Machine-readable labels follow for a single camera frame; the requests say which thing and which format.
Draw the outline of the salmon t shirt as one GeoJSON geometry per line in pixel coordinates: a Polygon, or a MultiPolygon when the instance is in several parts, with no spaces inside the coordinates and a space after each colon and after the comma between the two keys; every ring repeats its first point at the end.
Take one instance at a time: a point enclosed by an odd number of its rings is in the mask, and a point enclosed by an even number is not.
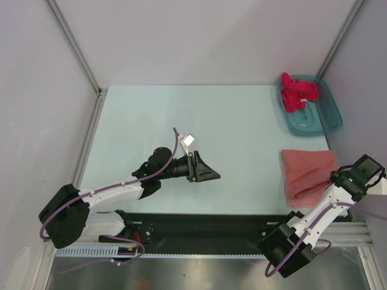
{"type": "Polygon", "coordinates": [[[282,150],[285,195],[304,197],[322,191],[330,184],[330,173],[339,166],[330,150],[282,150]]]}

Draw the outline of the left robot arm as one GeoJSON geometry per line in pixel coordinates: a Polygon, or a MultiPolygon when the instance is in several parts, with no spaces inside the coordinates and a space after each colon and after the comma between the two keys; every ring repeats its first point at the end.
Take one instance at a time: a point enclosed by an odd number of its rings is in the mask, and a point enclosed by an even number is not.
{"type": "Polygon", "coordinates": [[[161,189],[164,179],[186,178],[189,182],[220,179],[198,151],[174,158],[173,151],[158,147],[129,179],[98,189],[78,190],[62,186],[39,213],[40,236],[55,248],[65,248],[78,240],[104,243],[141,241],[129,213],[119,208],[125,201],[147,198],[161,189]]]}

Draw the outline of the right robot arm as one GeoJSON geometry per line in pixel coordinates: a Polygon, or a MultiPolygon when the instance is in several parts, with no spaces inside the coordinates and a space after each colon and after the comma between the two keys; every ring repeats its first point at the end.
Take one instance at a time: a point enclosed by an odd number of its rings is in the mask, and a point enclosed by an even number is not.
{"type": "Polygon", "coordinates": [[[386,194],[386,169],[363,155],[354,164],[330,173],[322,198],[307,214],[290,212],[277,224],[262,230],[258,250],[268,260],[265,276],[280,273],[283,278],[309,264],[322,233],[344,211],[357,208],[366,195],[386,194]]]}

